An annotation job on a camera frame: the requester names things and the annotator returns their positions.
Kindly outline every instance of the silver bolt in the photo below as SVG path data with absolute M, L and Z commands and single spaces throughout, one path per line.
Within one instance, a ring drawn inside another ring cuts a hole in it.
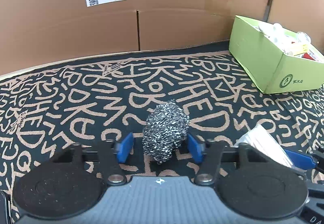
M 112 183 L 120 183 L 124 180 L 124 177 L 122 175 L 119 174 L 114 174 L 114 175 L 110 175 L 108 177 L 108 180 Z
M 206 183 L 206 182 L 210 182 L 211 180 L 213 180 L 213 177 L 212 177 L 210 174 L 199 174 L 199 175 L 197 176 L 197 180 L 198 180 L 199 182 L 204 182 L 204 183 Z

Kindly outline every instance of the patterned rug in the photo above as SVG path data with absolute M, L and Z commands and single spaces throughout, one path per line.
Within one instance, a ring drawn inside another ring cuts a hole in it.
M 0 82 L 0 188 L 73 142 L 91 146 L 119 139 L 135 145 L 126 164 L 132 175 L 193 178 L 196 165 L 185 146 L 161 165 L 143 155 L 142 128 L 157 104 L 175 99 L 202 139 L 230 146 L 256 124 L 282 146 L 306 152 L 324 143 L 324 87 L 264 95 L 226 50 L 228 43 L 196 48 L 105 56 L 49 66 Z M 88 172 L 97 174 L 89 162 Z M 230 166 L 223 167 L 226 175 Z M 315 171 L 314 182 L 322 180 Z M 19 218 L 12 205 L 12 217 Z

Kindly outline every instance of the logo on green box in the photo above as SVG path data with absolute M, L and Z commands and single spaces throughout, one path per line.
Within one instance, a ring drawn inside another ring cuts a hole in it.
M 292 74 L 287 75 L 280 82 L 280 88 L 287 87 L 291 83 L 292 80 L 293 80 L 293 75 Z

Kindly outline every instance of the clear plastic wrap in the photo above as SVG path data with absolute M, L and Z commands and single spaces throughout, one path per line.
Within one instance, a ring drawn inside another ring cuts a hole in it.
M 234 147 L 238 147 L 239 143 L 247 143 L 253 146 L 272 160 L 286 167 L 294 167 L 286 152 L 260 124 L 257 124 L 251 131 L 239 138 Z

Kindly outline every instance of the green box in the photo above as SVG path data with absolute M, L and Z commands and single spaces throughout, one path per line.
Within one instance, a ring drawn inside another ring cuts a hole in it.
M 321 62 L 283 53 L 258 30 L 259 22 L 236 16 L 229 42 L 229 51 L 258 89 L 269 94 L 320 88 L 324 56 L 312 45 L 310 50 Z M 285 35 L 295 37 L 296 33 L 285 29 Z

